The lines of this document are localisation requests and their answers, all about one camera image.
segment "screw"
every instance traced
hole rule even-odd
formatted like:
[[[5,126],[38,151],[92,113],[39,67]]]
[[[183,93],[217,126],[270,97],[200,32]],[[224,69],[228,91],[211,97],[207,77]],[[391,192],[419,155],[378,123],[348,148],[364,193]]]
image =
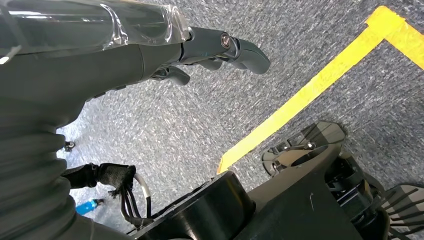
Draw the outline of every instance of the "screw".
[[[228,33],[226,33],[226,32],[224,32],[223,34],[221,34],[221,45],[225,49],[229,49],[230,48],[230,43],[231,43],[231,37],[230,37],[230,35],[228,35]]]

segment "yellow tape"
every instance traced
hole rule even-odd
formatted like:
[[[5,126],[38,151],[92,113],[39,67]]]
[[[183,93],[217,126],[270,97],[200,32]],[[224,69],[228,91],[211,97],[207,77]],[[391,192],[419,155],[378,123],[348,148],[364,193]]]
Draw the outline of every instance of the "yellow tape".
[[[284,126],[350,68],[387,39],[414,63],[424,69],[423,35],[385,6],[378,7],[366,21],[368,27],[327,66],[315,75],[280,109],[227,151],[217,173],[222,173],[266,138]]]
[[[405,56],[424,69],[424,35],[385,6],[379,6],[366,20],[375,34],[384,37]]]

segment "clear plastic cover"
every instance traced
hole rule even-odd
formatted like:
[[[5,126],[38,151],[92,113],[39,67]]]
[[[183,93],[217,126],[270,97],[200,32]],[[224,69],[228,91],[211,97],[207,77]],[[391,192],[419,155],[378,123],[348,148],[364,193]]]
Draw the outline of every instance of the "clear plastic cover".
[[[176,6],[133,0],[0,0],[0,62],[16,54],[72,55],[190,37]]]

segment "robotic finger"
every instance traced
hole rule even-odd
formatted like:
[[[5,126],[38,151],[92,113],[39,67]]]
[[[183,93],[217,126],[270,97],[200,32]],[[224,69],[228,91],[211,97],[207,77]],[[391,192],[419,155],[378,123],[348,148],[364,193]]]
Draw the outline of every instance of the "robotic finger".
[[[191,27],[189,32],[189,40],[181,43],[180,58],[155,72],[152,79],[187,84],[190,76],[174,67],[178,65],[201,65],[215,71],[227,62],[237,69],[248,69],[255,74],[264,74],[270,68],[271,62],[264,52],[249,41],[220,30]]]

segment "wire bundle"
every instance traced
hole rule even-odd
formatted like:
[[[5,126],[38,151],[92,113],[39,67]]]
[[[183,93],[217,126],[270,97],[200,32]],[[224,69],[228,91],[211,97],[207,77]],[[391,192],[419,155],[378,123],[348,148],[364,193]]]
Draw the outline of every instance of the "wire bundle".
[[[133,230],[128,232],[127,234],[132,233],[134,230],[139,230],[141,227],[144,227],[153,222],[152,219],[152,199],[149,191],[149,187],[147,186],[144,179],[136,173],[134,175],[134,179],[141,185],[141,189],[143,191],[144,199],[145,199],[145,217],[141,217],[136,199],[134,198],[134,194],[132,189],[128,187],[124,187],[121,189],[120,197],[120,211],[123,218],[135,226]]]

